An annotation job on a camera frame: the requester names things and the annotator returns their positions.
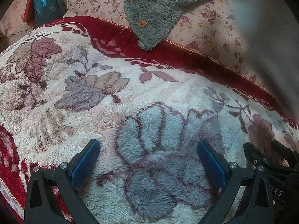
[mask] pink fabric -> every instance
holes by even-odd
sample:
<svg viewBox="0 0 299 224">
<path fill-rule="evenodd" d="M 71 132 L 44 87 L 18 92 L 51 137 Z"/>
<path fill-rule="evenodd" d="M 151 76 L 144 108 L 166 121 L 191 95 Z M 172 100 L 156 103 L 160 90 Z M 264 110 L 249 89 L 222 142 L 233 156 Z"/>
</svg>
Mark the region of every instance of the pink fabric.
<svg viewBox="0 0 299 224">
<path fill-rule="evenodd" d="M 231 2 L 203 0 L 191 4 L 167 39 L 203 52 L 265 87 L 257 73 L 250 70 L 247 46 L 236 30 L 237 21 L 229 9 Z M 82 15 L 129 26 L 123 0 L 68 0 L 65 17 Z"/>
<path fill-rule="evenodd" d="M 0 21 L 0 30 L 4 36 L 12 34 L 18 27 L 25 24 L 23 22 L 25 7 L 26 0 L 14 0 L 9 6 Z"/>
</svg>

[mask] red fabric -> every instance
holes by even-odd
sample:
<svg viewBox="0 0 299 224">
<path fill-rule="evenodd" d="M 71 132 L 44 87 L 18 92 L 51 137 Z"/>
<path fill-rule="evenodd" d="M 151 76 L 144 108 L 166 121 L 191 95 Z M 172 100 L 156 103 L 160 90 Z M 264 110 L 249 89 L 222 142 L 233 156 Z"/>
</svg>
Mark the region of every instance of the red fabric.
<svg viewBox="0 0 299 224">
<path fill-rule="evenodd" d="M 65 23 L 74 24 L 80 30 L 73 29 Z M 232 88 L 235 93 L 240 94 L 245 100 L 254 100 L 261 103 L 270 111 L 281 112 L 278 103 L 266 91 L 249 81 L 248 78 L 236 74 L 198 52 L 180 48 L 165 41 L 158 45 L 152 52 L 147 52 L 138 47 L 138 38 L 131 29 L 93 17 L 78 16 L 63 18 L 48 23 L 46 26 L 50 27 L 57 24 L 62 25 L 63 31 L 81 34 L 84 37 L 89 36 L 93 47 L 109 57 L 123 57 L 125 60 L 131 62 L 131 64 L 139 63 L 141 67 L 156 64 L 156 67 L 159 68 L 159 64 L 166 64 L 171 68 L 178 68 L 186 72 L 199 74 L 210 81 Z M 114 43 L 102 43 L 101 41 L 114 41 Z M 292 127 L 298 128 L 293 120 L 285 119 L 285 121 L 289 122 Z M 9 164 L 9 167 L 0 164 L 0 177 L 24 208 L 26 192 L 19 177 L 20 171 L 18 168 L 16 171 L 12 171 L 12 165 L 19 163 L 14 139 L 3 126 L 0 126 L 0 134 L 6 137 L 5 139 L 9 141 L 9 145 L 11 144 L 11 150 L 9 151 L 3 140 L 0 140 L 0 151 L 3 153 L 3 158 L 7 158 Z M 27 165 L 25 160 L 21 163 L 21 171 L 24 173 L 26 182 L 28 183 L 29 177 L 26 176 Z M 60 200 L 58 202 L 66 212 L 65 206 L 61 205 Z"/>
<path fill-rule="evenodd" d="M 151 66 L 150 64 L 146 65 L 146 63 L 167 64 L 186 72 L 202 75 L 210 81 L 229 88 L 238 89 L 237 93 L 241 94 L 243 98 L 246 98 L 246 95 L 251 96 L 251 99 L 253 98 L 254 101 L 261 103 L 269 111 L 275 110 L 292 127 L 298 129 L 294 120 L 283 116 L 278 102 L 269 93 L 255 85 L 248 78 L 238 75 L 199 52 L 192 52 L 165 41 L 160 43 L 153 51 L 147 52 L 138 47 L 138 38 L 130 28 L 93 17 L 68 17 L 48 23 L 46 26 L 52 26 L 57 22 L 59 24 L 71 23 L 78 26 L 83 31 L 82 36 L 87 36 L 86 33 L 88 33 L 92 45 L 109 57 L 124 57 L 131 63 L 135 63 L 134 58 L 143 59 L 145 64 L 141 64 L 141 66 Z M 65 25 L 63 30 L 71 31 L 71 27 Z M 115 45 L 102 44 L 101 40 L 115 41 L 113 43 Z"/>
<path fill-rule="evenodd" d="M 23 22 L 31 22 L 33 18 L 33 0 L 27 0 Z"/>
<path fill-rule="evenodd" d="M 6 206 L 7 210 L 9 211 L 9 213 L 11 213 L 11 215 L 15 218 L 15 220 L 19 223 L 19 224 L 24 224 L 24 220 L 16 213 L 16 211 L 11 207 L 11 205 L 7 202 L 7 200 L 4 198 L 4 196 L 2 195 L 2 193 L 0 192 L 0 201 L 2 201 L 4 203 L 4 205 Z"/>
</svg>

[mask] bed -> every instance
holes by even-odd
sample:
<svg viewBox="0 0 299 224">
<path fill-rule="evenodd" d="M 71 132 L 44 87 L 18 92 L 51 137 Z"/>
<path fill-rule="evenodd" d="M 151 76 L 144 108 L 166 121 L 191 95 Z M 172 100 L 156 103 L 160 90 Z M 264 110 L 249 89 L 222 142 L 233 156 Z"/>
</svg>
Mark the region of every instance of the bed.
<svg viewBox="0 0 299 224">
<path fill-rule="evenodd" d="M 248 69 L 229 1 L 189 7 L 148 53 L 122 0 L 68 0 L 65 18 L 0 54 L 0 198 L 19 223 L 33 168 L 69 161 L 91 138 L 101 153 L 77 192 L 102 224 L 198 223 L 218 195 L 194 154 L 199 139 L 242 167 L 248 141 L 280 164 L 272 140 L 299 150 L 298 125 Z"/>
<path fill-rule="evenodd" d="M 27 0 L 13 0 L 7 8 L 3 17 L 0 19 L 0 51 L 5 50 L 8 46 L 14 44 L 22 37 L 29 34 L 36 28 L 34 21 L 24 22 L 24 12 Z"/>
</svg>

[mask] cable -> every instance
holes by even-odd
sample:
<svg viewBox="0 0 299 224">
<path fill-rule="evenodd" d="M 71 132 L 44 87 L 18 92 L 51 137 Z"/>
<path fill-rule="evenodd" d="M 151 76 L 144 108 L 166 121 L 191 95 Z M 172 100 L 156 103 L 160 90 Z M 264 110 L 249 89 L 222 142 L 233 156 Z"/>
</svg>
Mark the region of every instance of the cable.
<svg viewBox="0 0 299 224">
<path fill-rule="evenodd" d="M 11 35 L 9 35 L 9 36 L 2 37 L 2 39 L 4 39 L 4 38 L 8 38 L 8 37 L 10 37 L 10 36 L 12 36 L 12 35 L 17 35 L 18 33 L 21 33 L 21 32 L 25 32 L 25 31 L 27 31 L 28 29 L 19 31 L 19 32 L 17 32 L 16 34 L 11 34 Z"/>
<path fill-rule="evenodd" d="M 1 44 L 1 47 L 2 47 L 2 51 L 4 51 L 3 45 L 2 45 L 2 38 L 1 38 L 1 36 L 0 36 L 0 44 Z"/>
</svg>

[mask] blue gift bag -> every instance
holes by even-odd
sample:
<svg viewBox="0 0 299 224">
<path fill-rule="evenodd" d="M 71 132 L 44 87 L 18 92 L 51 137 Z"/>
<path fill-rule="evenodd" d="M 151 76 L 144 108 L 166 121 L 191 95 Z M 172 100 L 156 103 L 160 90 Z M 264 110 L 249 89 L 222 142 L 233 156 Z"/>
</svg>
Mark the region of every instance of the blue gift bag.
<svg viewBox="0 0 299 224">
<path fill-rule="evenodd" d="M 55 19 L 62 18 L 65 7 L 62 0 L 34 0 L 35 23 L 41 26 Z"/>
</svg>

